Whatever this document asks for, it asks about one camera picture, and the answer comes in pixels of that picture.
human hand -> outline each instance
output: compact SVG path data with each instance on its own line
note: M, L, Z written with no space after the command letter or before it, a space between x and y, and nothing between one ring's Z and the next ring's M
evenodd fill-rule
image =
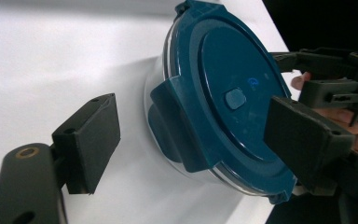
M305 81L310 80L311 74L306 72L300 77L295 77L292 79L292 87L301 91ZM337 109L337 108L329 108L329 109L314 109L320 115L327 117L334 121L339 126L345 128L350 133L356 135L356 139L353 145L353 149L358 152L358 122L354 123L350 127L351 118L353 117L353 112L347 109Z

plastic lid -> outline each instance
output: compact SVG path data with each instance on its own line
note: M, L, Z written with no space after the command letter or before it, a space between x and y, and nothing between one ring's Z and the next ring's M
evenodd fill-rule
M165 45L167 79L151 92L149 124L164 154L236 189L287 201L296 178L264 143L272 95L289 97L252 31L221 5L186 1Z

blue lid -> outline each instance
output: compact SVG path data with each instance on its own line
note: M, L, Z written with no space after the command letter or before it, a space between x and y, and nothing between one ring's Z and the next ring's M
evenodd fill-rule
M241 189L287 201L296 178L263 141L271 96L290 96L281 73L223 6L186 1L176 10L166 80L148 112L161 150L188 172L217 169Z

white surface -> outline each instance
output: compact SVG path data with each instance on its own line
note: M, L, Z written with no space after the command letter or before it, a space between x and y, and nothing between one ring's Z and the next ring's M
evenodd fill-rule
M264 223L266 198L176 172L143 111L145 75L181 1L0 1L0 163L93 97L117 95L121 142L94 195L67 195L70 223ZM223 1L268 50L286 50L260 0Z

